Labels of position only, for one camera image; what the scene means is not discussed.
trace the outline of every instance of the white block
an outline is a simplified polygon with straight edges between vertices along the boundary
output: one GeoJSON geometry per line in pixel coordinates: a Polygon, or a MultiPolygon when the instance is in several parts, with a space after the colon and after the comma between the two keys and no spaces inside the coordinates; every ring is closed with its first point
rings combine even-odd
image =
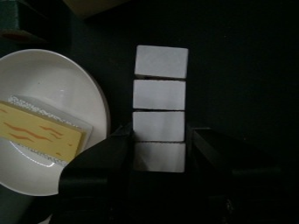
{"type": "Polygon", "coordinates": [[[184,110],[184,96],[184,81],[134,80],[134,109],[184,110]]]}
{"type": "Polygon", "coordinates": [[[184,112],[134,112],[136,141],[182,142],[184,112]]]}
{"type": "Polygon", "coordinates": [[[134,169],[149,172],[182,172],[184,154],[184,143],[136,143],[134,169]]]}
{"type": "Polygon", "coordinates": [[[134,74],[141,76],[185,79],[188,49],[138,45],[136,48],[134,74]]]}

